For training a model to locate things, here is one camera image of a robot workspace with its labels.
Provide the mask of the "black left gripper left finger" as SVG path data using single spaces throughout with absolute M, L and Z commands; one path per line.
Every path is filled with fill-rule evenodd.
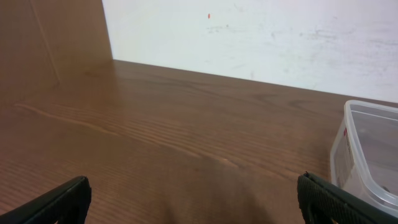
M 84 224 L 91 203 L 87 177 L 78 176 L 1 215 L 8 224 Z

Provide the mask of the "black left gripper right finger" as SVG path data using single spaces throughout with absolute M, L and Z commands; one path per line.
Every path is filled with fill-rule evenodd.
M 306 224 L 397 224 L 397 217 L 312 173 L 298 177 L 297 196 Z

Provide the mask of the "clear plastic container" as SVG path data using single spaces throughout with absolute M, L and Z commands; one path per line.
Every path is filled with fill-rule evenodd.
M 397 216 L 397 108 L 347 101 L 330 174 L 333 185 Z

